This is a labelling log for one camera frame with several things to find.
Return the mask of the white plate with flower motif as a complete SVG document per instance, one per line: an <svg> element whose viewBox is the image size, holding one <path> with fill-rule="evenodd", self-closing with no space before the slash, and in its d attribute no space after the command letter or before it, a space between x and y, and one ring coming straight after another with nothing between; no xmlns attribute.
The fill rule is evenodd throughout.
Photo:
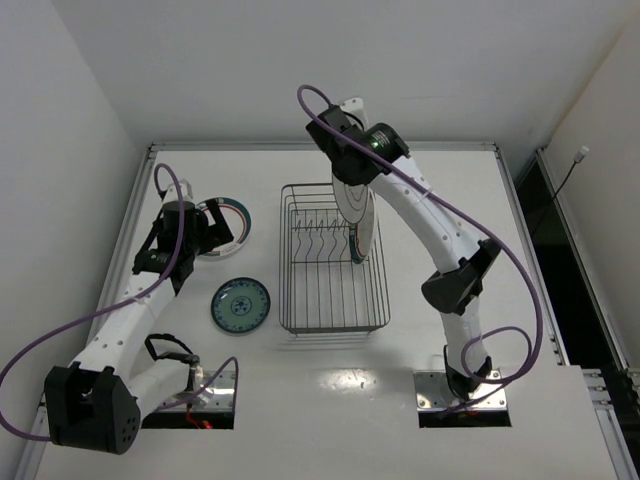
<svg viewBox="0 0 640 480"><path fill-rule="evenodd" d="M332 176L332 188L336 205L342 217L350 224L358 224L365 216L369 203L367 185L348 185Z"/></svg>

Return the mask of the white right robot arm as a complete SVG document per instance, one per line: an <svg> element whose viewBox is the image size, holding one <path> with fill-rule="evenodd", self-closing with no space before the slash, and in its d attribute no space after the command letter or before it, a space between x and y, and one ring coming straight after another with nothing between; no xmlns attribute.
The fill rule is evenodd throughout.
<svg viewBox="0 0 640 480"><path fill-rule="evenodd" d="M441 315L446 338L445 371L452 394L468 400L492 369L481 336L482 280L501 248L467 229L428 195L430 187L409 148L389 125L367 130L332 104L306 130L329 158L338 208L352 226L352 250L368 247L360 230L375 197L384 199L431 256L436 270L422 284L425 300Z"/></svg>

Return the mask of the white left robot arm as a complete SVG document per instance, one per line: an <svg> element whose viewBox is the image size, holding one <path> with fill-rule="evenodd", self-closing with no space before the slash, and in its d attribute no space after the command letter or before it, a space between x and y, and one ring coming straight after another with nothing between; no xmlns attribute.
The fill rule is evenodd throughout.
<svg viewBox="0 0 640 480"><path fill-rule="evenodd" d="M195 391L200 359L193 353L154 355L135 374L139 351L162 311L193 273L198 256L232 241L214 200L211 217L193 201L188 181L169 186L143 246L134 257L123 306L107 315L95 338L67 367L54 367L44 383L53 444L121 455L143 420L174 396Z"/></svg>

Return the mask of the green red rimmed plate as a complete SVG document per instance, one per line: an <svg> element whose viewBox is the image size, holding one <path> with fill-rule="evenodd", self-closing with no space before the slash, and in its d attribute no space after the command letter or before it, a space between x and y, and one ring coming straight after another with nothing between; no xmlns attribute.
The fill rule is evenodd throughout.
<svg viewBox="0 0 640 480"><path fill-rule="evenodd" d="M199 256L200 259L208 261L222 260L238 253L246 244L252 227L251 215L243 203L229 197L216 197L215 201L233 235L233 240Z"/></svg>
<svg viewBox="0 0 640 480"><path fill-rule="evenodd" d="M369 192L361 220L349 227L349 249L353 263L361 264L368 257L375 241L377 226L375 195Z"/></svg>

